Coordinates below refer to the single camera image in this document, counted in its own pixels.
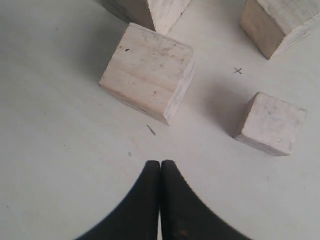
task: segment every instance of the floor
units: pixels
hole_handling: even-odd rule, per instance
[[[196,75],[168,127],[99,87],[127,27],[99,1],[2,0],[1,239],[75,239],[166,159],[248,237],[320,239],[320,28],[268,61],[239,26],[245,2],[195,0],[170,32]],[[293,156],[230,137],[257,92],[308,110]]]

